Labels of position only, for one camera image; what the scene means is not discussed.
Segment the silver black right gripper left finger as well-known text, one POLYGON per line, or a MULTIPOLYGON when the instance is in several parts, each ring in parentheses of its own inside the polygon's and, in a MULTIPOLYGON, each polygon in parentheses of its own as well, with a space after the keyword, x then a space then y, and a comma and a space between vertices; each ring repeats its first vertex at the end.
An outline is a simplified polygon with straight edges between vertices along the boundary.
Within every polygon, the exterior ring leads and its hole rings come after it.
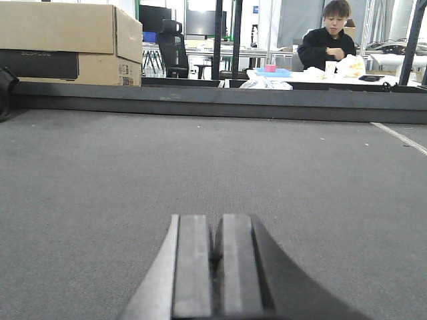
POLYGON ((173 215, 161 248, 119 319, 213 315, 211 233, 204 215, 173 215))

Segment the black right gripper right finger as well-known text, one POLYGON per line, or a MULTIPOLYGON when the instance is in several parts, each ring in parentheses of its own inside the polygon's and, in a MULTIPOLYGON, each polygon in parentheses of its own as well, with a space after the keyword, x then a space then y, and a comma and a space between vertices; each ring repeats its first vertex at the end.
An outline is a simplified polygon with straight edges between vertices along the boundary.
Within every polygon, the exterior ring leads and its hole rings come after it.
POLYGON ((215 254, 220 315, 229 319, 367 319, 301 269, 254 215, 225 214, 215 254))

